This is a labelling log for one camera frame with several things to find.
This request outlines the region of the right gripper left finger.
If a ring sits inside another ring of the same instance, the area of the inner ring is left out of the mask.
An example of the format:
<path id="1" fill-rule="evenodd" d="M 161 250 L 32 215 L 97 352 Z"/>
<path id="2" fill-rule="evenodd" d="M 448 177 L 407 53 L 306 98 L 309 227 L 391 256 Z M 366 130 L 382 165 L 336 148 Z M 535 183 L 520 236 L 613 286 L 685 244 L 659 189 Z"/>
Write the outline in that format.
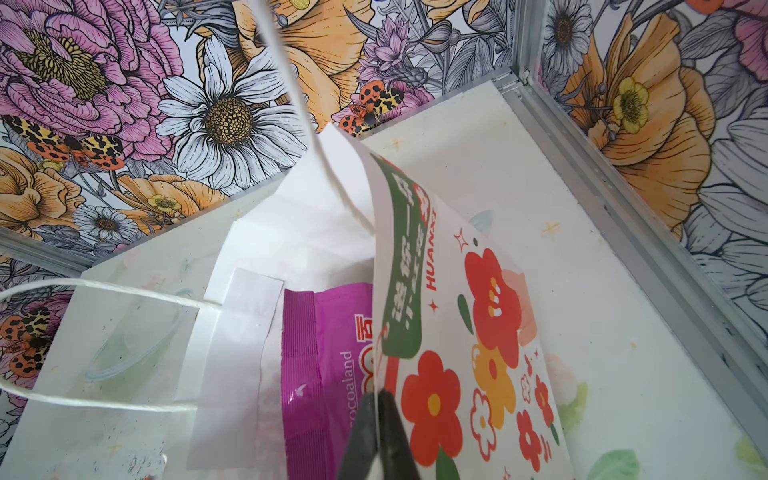
<path id="1" fill-rule="evenodd" d="M 380 478 L 376 394 L 362 397 L 355 423 L 337 474 L 338 480 L 376 480 Z"/>

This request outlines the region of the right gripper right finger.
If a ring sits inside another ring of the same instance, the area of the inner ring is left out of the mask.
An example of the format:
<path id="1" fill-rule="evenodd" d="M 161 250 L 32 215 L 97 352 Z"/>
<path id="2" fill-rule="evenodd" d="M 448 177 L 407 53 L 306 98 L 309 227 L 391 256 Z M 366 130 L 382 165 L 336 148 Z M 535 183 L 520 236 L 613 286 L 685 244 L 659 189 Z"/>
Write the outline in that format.
<path id="1" fill-rule="evenodd" d="M 379 458 L 386 480 L 420 480 L 408 436 L 394 395 L 381 390 L 377 397 Z"/>

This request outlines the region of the magenta snack bag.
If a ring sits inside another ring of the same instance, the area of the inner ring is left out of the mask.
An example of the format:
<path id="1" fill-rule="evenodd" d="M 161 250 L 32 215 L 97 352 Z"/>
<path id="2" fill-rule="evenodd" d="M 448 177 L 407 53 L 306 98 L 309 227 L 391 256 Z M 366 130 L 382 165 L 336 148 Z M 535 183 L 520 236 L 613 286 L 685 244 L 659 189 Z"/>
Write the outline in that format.
<path id="1" fill-rule="evenodd" d="M 373 388 L 373 286 L 287 290 L 281 409 L 290 479 L 334 479 Z"/>

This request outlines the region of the white floral paper bag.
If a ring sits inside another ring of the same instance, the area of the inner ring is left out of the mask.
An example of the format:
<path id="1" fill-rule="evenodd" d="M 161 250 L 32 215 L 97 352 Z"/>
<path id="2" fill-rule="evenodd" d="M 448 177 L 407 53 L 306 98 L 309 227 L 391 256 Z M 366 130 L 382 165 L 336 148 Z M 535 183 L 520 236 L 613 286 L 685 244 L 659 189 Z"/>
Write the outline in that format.
<path id="1" fill-rule="evenodd" d="M 286 291 L 368 283 L 335 364 L 394 393 L 424 479 L 570 478 L 523 256 L 462 215 L 504 160 L 447 94 L 508 65 L 514 1 L 5 1 L 1 229 L 94 262 L 18 282 L 1 371 L 35 391 L 5 479 L 287 479 Z"/>

